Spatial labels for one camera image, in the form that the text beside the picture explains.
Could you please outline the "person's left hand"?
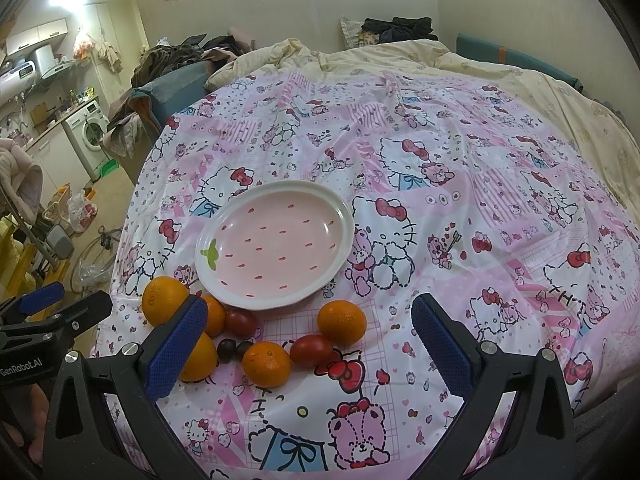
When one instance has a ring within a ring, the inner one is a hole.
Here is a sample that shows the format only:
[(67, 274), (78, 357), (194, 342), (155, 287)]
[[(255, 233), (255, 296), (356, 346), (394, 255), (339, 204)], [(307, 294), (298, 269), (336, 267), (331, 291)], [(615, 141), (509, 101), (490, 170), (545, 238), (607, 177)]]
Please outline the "person's left hand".
[(14, 444), (27, 451), (30, 460), (42, 464), (44, 434), (46, 433), (49, 400), (38, 385), (6, 390), (3, 399), (15, 422), (2, 422)]

